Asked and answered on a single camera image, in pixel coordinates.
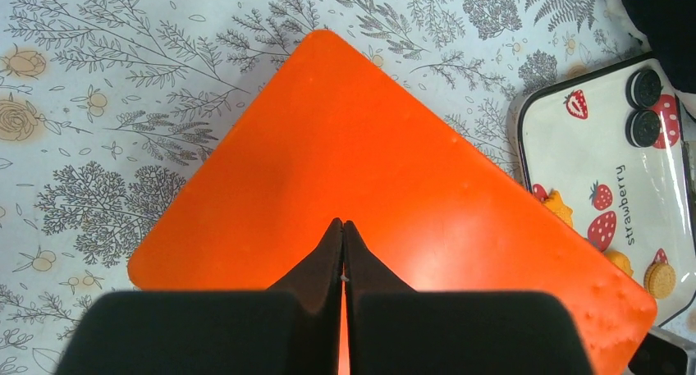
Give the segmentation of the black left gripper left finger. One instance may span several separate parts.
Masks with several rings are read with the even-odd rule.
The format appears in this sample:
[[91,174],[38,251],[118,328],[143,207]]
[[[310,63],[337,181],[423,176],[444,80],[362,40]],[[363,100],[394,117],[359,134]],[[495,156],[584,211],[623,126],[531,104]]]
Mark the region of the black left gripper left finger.
[[335,374],[342,233],[263,290],[135,291],[101,296],[61,357],[59,374]]

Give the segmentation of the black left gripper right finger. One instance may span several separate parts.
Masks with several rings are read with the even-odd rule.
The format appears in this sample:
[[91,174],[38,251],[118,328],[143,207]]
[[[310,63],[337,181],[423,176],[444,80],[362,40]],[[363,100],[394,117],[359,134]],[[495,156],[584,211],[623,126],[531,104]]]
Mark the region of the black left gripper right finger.
[[419,292],[343,226],[353,374],[590,374],[570,313],[533,290]]

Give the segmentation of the orange tin lid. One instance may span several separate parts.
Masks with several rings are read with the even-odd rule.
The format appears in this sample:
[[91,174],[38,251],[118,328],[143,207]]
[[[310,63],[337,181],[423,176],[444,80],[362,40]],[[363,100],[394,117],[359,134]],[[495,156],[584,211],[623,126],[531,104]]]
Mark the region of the orange tin lid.
[[518,182],[329,30],[307,35],[131,255],[142,290],[269,287],[329,223],[418,290],[542,290],[598,374],[657,304]]

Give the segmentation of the white strawberry tray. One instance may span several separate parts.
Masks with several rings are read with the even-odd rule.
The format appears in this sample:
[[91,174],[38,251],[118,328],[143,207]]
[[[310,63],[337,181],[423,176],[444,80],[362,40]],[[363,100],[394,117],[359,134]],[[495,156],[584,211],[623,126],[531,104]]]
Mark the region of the white strawberry tray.
[[[658,73],[662,93],[654,106],[634,108],[626,84],[643,68]],[[654,111],[661,123],[647,148],[630,145],[625,134],[629,114],[640,109]],[[658,60],[644,54],[530,94],[516,122],[522,179],[531,193],[559,191],[573,209],[574,229],[601,251],[626,254],[638,283],[653,263],[675,269],[675,289],[657,300],[659,326],[695,298],[694,203],[680,115]]]

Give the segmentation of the metal serving tongs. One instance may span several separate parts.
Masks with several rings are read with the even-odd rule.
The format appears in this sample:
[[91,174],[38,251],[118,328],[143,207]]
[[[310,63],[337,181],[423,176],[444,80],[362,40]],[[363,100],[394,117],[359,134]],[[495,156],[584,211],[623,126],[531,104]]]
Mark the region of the metal serving tongs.
[[695,343],[652,327],[628,364],[631,374],[695,374]]

